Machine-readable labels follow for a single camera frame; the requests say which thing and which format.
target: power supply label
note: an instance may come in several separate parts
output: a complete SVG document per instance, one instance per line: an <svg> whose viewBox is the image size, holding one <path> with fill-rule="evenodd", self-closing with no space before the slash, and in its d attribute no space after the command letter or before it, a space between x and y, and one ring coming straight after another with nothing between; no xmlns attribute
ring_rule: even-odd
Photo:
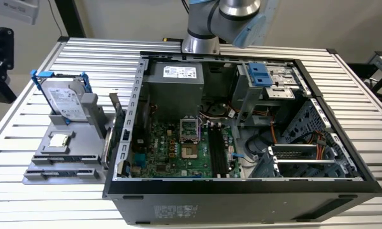
<svg viewBox="0 0 382 229"><path fill-rule="evenodd" d="M154 213L158 219L163 218L194 218L198 205L155 205Z"/></svg>
<svg viewBox="0 0 382 229"><path fill-rule="evenodd" d="M197 79L197 68L167 66L165 67L163 77L165 78Z"/></svg>
<svg viewBox="0 0 382 229"><path fill-rule="evenodd" d="M49 88L49 92L62 115L71 121L87 121L75 91L69 88Z"/></svg>

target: motherboard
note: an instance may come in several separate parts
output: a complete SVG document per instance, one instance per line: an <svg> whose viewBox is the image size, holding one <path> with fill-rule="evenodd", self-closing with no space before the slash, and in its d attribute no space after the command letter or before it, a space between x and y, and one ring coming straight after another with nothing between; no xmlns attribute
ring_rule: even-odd
<svg viewBox="0 0 382 229"><path fill-rule="evenodd" d="M190 119L180 123L153 122L147 151L135 152L134 177L241 177L238 161L233 158L232 128L202 125L198 120L196 124Z"/></svg>

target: green motherboard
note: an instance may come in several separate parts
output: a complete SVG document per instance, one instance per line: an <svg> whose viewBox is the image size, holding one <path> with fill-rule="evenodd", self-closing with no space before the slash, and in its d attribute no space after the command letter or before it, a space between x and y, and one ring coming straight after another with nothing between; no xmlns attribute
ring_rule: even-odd
<svg viewBox="0 0 382 229"><path fill-rule="evenodd" d="M181 142L180 123L163 123L154 121L150 132L150 146L146 153L137 154L135 158L142 156L145 162L134 161L134 177L192 177L213 178L213 164L209 144L209 126L201 125L200 142ZM229 126L221 127L224 143L224 154L228 163L228 176L241 177L238 162L233 160L232 152L236 145L232 129Z"/></svg>

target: slotted aluminum surface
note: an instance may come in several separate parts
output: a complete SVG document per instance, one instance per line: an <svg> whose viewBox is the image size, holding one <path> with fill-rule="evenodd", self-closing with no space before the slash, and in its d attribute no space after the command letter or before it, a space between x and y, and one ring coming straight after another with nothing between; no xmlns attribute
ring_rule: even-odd
<svg viewBox="0 0 382 229"><path fill-rule="evenodd" d="M131 93L139 51L180 52L177 42L123 42L71 39L58 43L39 70L87 71L99 104L113 112L107 99L118 92L122 103ZM222 46L224 55L301 59L341 125L382 186L382 106L367 91L340 56L323 49ZM50 124L50 106L30 83L0 122L0 228L127 227L111 201L102 200L103 185L22 184L23 173ZM323 223L294 224L320 229L382 228L382 197ZM200 228L290 228L292 224L200 225ZM192 225L171 228L194 228Z"/></svg>

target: black mount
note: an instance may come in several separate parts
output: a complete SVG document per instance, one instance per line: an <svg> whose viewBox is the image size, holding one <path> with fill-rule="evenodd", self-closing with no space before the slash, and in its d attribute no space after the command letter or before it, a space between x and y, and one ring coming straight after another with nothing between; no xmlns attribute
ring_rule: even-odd
<svg viewBox="0 0 382 229"><path fill-rule="evenodd" d="M0 27L0 103L11 104L18 96L7 84L7 70L14 69L14 30Z"/></svg>

